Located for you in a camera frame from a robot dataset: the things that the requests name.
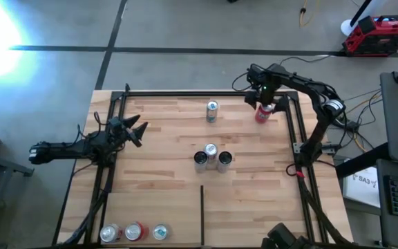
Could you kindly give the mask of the red black tool box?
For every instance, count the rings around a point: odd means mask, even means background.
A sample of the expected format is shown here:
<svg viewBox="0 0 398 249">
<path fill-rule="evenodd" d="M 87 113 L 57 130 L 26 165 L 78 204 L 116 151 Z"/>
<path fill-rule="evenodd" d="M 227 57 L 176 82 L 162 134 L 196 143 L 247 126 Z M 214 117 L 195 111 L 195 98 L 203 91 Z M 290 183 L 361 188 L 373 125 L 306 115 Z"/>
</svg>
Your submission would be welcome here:
<svg viewBox="0 0 398 249">
<path fill-rule="evenodd" d="M 398 51 L 398 15 L 367 16 L 343 42 L 349 57 L 387 57 Z"/>
</svg>

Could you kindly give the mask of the black power strip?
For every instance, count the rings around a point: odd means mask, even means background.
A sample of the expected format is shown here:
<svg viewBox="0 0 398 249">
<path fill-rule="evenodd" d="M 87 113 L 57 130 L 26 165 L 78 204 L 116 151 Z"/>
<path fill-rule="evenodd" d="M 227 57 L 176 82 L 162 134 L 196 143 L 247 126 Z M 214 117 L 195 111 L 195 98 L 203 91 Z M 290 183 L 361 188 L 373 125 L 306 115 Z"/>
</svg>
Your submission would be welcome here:
<svg viewBox="0 0 398 249">
<path fill-rule="evenodd" d="M 346 122 L 341 122 L 339 120 L 336 120 L 333 125 L 341 128 L 341 129 L 345 129 L 346 131 L 349 132 L 356 132 L 359 130 L 360 124 L 358 124 L 357 122 L 351 121 L 351 120 L 347 120 Z"/>
</svg>

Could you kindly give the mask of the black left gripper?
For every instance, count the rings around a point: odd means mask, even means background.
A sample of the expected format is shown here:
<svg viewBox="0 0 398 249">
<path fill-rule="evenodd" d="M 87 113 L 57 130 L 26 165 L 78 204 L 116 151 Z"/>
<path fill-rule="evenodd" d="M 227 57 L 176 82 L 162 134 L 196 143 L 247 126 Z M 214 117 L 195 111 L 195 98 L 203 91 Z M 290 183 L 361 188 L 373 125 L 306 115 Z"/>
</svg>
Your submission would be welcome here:
<svg viewBox="0 0 398 249">
<path fill-rule="evenodd" d="M 130 140 L 136 147 L 141 147 L 142 137 L 148 126 L 148 122 L 144 122 L 137 128 L 129 129 L 139 119 L 140 115 L 123 118 L 121 122 L 126 128 L 109 129 L 108 131 L 105 131 L 102 149 L 117 149 L 128 140 Z"/>
</svg>

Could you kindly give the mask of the white floor stand base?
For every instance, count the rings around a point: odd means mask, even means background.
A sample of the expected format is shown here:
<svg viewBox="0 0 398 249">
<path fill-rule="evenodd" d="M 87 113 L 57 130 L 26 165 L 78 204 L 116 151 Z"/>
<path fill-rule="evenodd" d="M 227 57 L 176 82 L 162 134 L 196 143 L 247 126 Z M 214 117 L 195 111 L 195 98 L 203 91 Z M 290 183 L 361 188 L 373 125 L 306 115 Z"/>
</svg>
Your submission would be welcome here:
<svg viewBox="0 0 398 249">
<path fill-rule="evenodd" d="M 365 0 L 353 18 L 345 20 L 341 24 L 341 32 L 348 36 L 357 26 L 358 22 L 367 16 L 372 16 L 376 13 L 387 0 Z"/>
</svg>

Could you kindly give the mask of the dark grey keyboard desk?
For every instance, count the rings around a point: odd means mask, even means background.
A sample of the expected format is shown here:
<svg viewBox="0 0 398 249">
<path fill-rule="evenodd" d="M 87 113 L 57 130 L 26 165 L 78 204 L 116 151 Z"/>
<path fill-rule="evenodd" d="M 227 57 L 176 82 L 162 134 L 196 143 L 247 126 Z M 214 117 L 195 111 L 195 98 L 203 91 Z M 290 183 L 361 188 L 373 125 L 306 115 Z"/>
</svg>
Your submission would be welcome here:
<svg viewBox="0 0 398 249">
<path fill-rule="evenodd" d="M 384 246 L 398 248 L 398 216 L 389 210 L 389 198 L 386 194 L 386 176 L 398 176 L 398 163 L 379 159 L 377 161 L 377 176 L 381 206 L 381 233 Z"/>
</svg>

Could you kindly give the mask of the black blocky object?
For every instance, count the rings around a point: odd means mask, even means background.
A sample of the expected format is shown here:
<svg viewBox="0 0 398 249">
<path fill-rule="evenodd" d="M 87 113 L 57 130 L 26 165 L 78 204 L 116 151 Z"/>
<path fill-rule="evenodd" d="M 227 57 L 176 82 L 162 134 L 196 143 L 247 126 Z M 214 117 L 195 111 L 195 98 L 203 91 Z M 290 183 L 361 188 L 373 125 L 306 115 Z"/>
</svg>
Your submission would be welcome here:
<svg viewBox="0 0 398 249">
<path fill-rule="evenodd" d="M 263 238 L 261 249 L 321 249 L 305 237 L 296 238 L 283 223 L 275 225 Z"/>
</svg>

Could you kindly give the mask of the white printed paper sheet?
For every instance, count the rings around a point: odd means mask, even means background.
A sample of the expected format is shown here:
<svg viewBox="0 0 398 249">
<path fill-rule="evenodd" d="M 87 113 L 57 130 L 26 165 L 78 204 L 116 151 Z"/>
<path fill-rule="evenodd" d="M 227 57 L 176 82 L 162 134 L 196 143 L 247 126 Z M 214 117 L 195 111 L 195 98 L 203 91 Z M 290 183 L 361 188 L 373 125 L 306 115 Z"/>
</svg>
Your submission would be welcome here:
<svg viewBox="0 0 398 249">
<path fill-rule="evenodd" d="M 343 179 L 343 197 L 380 208 L 377 169 L 369 167 Z"/>
</svg>

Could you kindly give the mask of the white Celsius can silver lid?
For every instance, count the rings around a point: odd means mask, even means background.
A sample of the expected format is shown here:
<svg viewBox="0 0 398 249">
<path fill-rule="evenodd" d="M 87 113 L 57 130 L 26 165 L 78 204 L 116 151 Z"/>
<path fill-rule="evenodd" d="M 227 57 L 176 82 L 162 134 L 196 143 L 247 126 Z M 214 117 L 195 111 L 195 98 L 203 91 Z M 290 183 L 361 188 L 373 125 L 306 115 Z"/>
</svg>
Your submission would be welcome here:
<svg viewBox="0 0 398 249">
<path fill-rule="evenodd" d="M 204 152 L 207 155 L 207 169 L 208 170 L 217 169 L 218 147 L 213 143 L 206 144 L 205 148 L 204 148 Z"/>
<path fill-rule="evenodd" d="M 99 237 L 104 243 L 118 242 L 122 235 L 123 229 L 115 223 L 105 225 L 99 232 Z"/>
</svg>

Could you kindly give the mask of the silver blue Red Bull can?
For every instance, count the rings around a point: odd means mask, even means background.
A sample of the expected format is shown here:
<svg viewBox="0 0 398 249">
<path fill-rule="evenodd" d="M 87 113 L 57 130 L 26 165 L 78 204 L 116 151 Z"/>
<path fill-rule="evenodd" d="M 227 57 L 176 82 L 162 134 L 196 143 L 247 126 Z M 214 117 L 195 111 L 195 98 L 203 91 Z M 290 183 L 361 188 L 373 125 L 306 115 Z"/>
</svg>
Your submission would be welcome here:
<svg viewBox="0 0 398 249">
<path fill-rule="evenodd" d="M 210 100 L 207 103 L 206 120 L 207 122 L 215 122 L 218 117 L 218 103 L 215 100 Z"/>
<path fill-rule="evenodd" d="M 171 228 L 168 224 L 159 223 L 154 225 L 151 233 L 155 240 L 164 241 L 170 237 Z"/>
</svg>

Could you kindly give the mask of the black desk leg bar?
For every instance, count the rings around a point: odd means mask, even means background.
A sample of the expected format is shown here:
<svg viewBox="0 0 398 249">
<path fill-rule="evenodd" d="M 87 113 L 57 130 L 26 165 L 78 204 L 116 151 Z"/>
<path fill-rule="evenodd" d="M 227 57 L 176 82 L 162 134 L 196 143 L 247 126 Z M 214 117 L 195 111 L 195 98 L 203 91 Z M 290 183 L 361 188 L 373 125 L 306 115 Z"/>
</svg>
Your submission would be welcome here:
<svg viewBox="0 0 398 249">
<path fill-rule="evenodd" d="M 384 143 L 374 149 L 352 158 L 336 166 L 337 178 L 345 178 L 356 172 L 376 165 L 379 159 L 390 160 L 388 143 Z"/>
</svg>

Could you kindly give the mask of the red soda can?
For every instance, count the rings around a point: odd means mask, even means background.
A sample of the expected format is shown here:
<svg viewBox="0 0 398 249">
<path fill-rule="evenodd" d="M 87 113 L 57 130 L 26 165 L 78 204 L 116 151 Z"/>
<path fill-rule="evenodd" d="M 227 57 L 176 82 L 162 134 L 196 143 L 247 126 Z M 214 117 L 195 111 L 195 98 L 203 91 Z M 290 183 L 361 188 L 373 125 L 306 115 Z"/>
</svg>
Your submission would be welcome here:
<svg viewBox="0 0 398 249">
<path fill-rule="evenodd" d="M 139 221 L 128 224 L 124 230 L 125 237 L 129 241 L 143 240 L 149 233 L 149 228 Z"/>
<path fill-rule="evenodd" d="M 254 116 L 255 121 L 260 124 L 267 122 L 273 110 L 274 106 L 272 104 L 260 104 Z"/>
</svg>

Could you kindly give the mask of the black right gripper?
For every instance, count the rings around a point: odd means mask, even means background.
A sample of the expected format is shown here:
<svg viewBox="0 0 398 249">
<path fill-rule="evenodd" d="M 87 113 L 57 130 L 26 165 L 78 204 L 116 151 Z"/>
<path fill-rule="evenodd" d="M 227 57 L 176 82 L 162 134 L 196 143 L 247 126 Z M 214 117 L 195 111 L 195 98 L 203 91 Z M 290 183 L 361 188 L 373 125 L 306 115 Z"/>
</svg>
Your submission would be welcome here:
<svg viewBox="0 0 398 249">
<path fill-rule="evenodd" d="M 271 104 L 274 102 L 275 92 L 281 87 L 281 79 L 279 77 L 261 77 L 254 79 L 255 90 L 245 92 L 245 103 L 253 109 L 257 109 L 257 102 L 261 104 Z M 276 100 L 274 113 L 286 111 L 289 106 L 287 96 L 283 96 Z"/>
</svg>

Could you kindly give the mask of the white Celsius can black lid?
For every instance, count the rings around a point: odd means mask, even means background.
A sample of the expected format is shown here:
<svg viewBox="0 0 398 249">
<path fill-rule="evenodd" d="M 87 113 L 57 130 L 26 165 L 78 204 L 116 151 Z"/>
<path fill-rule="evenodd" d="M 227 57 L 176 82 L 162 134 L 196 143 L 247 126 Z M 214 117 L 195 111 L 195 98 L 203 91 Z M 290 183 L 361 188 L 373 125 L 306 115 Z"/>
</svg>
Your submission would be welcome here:
<svg viewBox="0 0 398 249">
<path fill-rule="evenodd" d="M 222 174 L 226 173 L 231 166 L 232 160 L 233 156 L 228 151 L 222 151 L 218 156 L 218 172 Z"/>
<path fill-rule="evenodd" d="M 204 151 L 197 151 L 193 156 L 194 167 L 197 173 L 203 173 L 207 169 L 208 155 Z"/>
</svg>

